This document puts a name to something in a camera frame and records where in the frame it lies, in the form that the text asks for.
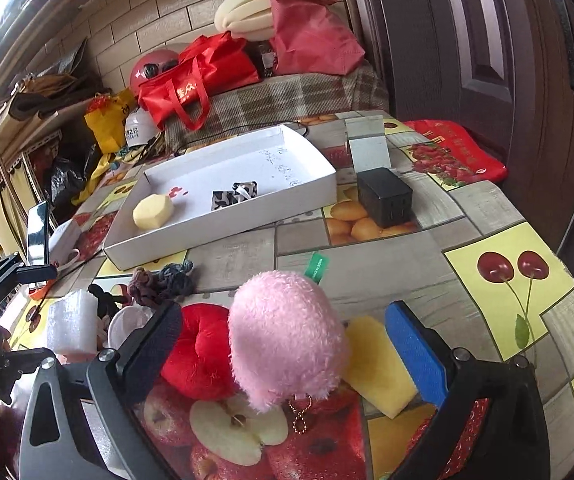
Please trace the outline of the red plush toy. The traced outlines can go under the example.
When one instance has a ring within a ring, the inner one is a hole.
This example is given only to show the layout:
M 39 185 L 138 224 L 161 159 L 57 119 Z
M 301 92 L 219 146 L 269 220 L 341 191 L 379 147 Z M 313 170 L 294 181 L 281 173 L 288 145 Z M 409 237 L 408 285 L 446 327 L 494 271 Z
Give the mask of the red plush toy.
M 229 348 L 229 310 L 216 304 L 181 309 L 182 330 L 161 377 L 188 399 L 220 401 L 237 391 Z

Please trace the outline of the red package by door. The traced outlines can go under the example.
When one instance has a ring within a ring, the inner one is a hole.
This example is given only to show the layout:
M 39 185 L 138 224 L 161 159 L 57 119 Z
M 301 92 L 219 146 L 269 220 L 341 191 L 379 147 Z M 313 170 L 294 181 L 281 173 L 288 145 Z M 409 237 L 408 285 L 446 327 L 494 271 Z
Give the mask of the red package by door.
M 468 131 L 456 122 L 418 119 L 405 125 L 428 140 L 407 148 L 414 169 L 436 177 L 448 188 L 482 180 L 500 183 L 508 176 L 503 162 L 483 151 Z

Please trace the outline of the metal storage shelf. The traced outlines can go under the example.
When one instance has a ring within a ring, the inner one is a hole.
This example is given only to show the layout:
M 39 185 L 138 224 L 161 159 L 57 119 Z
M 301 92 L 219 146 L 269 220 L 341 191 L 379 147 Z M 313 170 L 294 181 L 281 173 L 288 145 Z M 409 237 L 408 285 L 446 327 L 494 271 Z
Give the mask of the metal storage shelf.
M 89 100 L 105 91 L 108 89 L 103 87 L 101 79 L 93 74 L 45 75 L 24 81 L 22 90 L 10 99 L 0 118 L 0 154 L 6 169 L 11 170 L 30 145 L 65 128 L 62 142 L 66 148 L 60 156 L 69 159 L 87 176 L 91 171 L 88 161 L 100 158 L 100 149 L 92 148 L 94 136 L 83 124 L 83 116 Z M 7 217 L 4 212 L 1 214 L 0 243 L 4 252 L 7 255 L 21 252 L 22 245 L 18 242 L 25 234 L 20 234 L 18 226 L 7 229 Z

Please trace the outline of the bright red tote bag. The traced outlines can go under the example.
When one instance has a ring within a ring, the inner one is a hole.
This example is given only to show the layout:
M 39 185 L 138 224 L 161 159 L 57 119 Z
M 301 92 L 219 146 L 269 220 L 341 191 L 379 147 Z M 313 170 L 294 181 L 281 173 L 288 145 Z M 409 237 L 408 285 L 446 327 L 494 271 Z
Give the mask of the bright red tote bag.
M 176 116 L 188 130 L 199 130 L 211 96 L 260 81 L 246 46 L 246 39 L 230 32 L 199 36 L 179 54 L 176 66 L 140 85 L 138 104 L 159 128 Z

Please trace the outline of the brown door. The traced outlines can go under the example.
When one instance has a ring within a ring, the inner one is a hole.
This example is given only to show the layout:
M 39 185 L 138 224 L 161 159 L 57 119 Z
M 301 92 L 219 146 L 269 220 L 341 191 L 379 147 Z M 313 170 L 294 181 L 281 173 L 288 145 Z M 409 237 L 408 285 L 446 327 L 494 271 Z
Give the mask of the brown door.
M 402 119 L 465 127 L 574 275 L 574 0 L 347 0 Z

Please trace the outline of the white foam block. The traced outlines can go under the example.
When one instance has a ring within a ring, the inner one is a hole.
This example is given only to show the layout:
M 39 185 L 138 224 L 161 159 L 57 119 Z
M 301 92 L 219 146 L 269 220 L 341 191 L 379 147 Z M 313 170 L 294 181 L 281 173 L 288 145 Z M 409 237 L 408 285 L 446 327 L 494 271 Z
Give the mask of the white foam block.
M 46 347 L 62 356 L 94 354 L 97 341 L 97 304 L 95 296 L 79 289 L 48 307 Z

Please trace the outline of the cream foam roll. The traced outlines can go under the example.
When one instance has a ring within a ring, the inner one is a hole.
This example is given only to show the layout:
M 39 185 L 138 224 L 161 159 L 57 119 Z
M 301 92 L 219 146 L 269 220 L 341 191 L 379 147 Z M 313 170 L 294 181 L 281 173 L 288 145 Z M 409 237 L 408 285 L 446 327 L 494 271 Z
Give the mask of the cream foam roll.
M 215 12 L 214 27 L 233 38 L 269 40 L 274 36 L 271 0 L 224 0 Z

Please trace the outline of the white cardboard tray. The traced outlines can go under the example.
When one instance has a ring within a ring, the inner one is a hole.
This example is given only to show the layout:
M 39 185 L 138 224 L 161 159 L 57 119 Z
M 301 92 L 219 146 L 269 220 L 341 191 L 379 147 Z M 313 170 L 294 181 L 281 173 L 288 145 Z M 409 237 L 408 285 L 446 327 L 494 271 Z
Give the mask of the white cardboard tray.
M 156 229 L 133 220 L 150 195 L 167 197 Z M 104 240 L 119 270 L 323 208 L 336 200 L 336 170 L 309 139 L 285 124 L 206 146 L 141 174 Z

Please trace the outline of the black cube charger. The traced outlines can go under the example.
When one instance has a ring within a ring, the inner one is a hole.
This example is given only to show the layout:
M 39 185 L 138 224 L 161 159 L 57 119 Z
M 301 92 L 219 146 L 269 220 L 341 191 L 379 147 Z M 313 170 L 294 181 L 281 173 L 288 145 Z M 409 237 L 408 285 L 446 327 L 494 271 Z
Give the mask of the black cube charger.
M 359 172 L 357 196 L 368 217 L 381 229 L 411 220 L 413 190 L 389 168 Z

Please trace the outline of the yellow sponge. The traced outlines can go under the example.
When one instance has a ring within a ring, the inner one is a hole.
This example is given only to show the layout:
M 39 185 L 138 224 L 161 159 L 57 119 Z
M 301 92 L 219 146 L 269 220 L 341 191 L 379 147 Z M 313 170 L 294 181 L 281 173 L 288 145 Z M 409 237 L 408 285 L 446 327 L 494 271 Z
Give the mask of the yellow sponge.
M 352 318 L 347 328 L 351 356 L 342 378 L 381 414 L 394 419 L 418 390 L 387 330 L 371 316 Z

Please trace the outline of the grey metal phone stand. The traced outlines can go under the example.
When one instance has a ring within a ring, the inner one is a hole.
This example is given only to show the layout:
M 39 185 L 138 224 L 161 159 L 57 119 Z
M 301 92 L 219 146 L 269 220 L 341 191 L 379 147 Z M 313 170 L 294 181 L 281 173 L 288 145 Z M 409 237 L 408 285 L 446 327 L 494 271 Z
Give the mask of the grey metal phone stand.
M 383 115 L 345 119 L 354 171 L 391 168 Z

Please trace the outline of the pink fluffy plush ball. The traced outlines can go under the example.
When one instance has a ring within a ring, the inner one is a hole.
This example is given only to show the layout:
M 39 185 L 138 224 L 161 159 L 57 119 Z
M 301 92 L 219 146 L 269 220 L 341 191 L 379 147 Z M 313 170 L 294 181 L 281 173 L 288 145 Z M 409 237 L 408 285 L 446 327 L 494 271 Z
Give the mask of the pink fluffy plush ball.
M 232 374 L 259 413 L 290 399 L 325 400 L 341 382 L 350 345 L 321 286 L 293 271 L 255 274 L 229 307 Z

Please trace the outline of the yellow plastic bag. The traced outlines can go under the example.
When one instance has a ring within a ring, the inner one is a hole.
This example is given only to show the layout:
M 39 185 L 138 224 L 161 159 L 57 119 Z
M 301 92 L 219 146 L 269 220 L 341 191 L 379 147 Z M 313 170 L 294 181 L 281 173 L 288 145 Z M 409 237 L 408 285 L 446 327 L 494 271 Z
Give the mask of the yellow plastic bag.
M 136 100 L 129 88 L 118 93 L 95 94 L 84 120 L 103 154 L 117 153 L 127 143 L 124 128 L 135 107 Z

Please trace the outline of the black white patterned scrunchie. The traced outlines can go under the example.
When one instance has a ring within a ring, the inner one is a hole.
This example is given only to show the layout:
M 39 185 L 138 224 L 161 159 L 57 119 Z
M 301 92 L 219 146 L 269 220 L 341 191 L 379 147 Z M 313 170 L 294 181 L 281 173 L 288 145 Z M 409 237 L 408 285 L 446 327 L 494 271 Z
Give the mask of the black white patterned scrunchie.
M 252 200 L 258 194 L 255 181 L 235 182 L 229 190 L 213 191 L 211 210 L 219 210 Z

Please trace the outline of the dark braided scrunchie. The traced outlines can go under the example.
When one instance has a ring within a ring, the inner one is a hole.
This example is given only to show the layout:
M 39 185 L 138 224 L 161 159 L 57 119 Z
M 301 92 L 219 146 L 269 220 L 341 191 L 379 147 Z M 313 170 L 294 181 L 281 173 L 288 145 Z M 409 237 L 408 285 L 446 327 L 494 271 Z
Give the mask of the dark braided scrunchie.
M 185 298 L 194 292 L 193 271 L 191 260 L 168 263 L 159 271 L 137 268 L 128 285 L 128 296 L 133 304 L 157 309 L 168 300 Z

